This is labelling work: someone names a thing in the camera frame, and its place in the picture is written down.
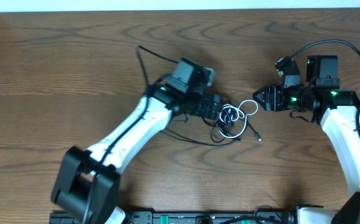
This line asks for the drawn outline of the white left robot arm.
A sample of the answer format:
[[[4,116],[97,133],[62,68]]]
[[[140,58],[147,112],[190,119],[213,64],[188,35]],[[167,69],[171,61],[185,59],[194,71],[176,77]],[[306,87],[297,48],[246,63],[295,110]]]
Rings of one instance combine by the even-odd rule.
[[[108,136],[85,151],[73,146],[65,153],[51,201],[82,223],[123,223],[120,178],[141,148],[175,116],[215,119],[220,109],[220,96],[202,88],[181,93],[168,85],[150,85]]]

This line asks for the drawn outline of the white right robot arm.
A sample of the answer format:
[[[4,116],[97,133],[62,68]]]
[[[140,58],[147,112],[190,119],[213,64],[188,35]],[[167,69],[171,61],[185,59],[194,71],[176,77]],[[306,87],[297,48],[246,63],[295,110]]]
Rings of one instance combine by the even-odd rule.
[[[293,223],[360,223],[360,101],[354,91],[282,85],[265,86],[253,98],[266,111],[312,111],[331,141],[341,164],[350,198],[338,211],[302,205]]]

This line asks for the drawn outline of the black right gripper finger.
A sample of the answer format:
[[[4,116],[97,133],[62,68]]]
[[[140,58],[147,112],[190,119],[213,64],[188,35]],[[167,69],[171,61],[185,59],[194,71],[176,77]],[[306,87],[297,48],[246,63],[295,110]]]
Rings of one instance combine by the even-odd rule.
[[[269,86],[263,86],[261,89],[257,90],[255,93],[253,93],[253,96],[266,96],[268,93]]]
[[[254,100],[264,109],[269,109],[269,104],[267,103],[267,94],[266,93],[254,93]]]

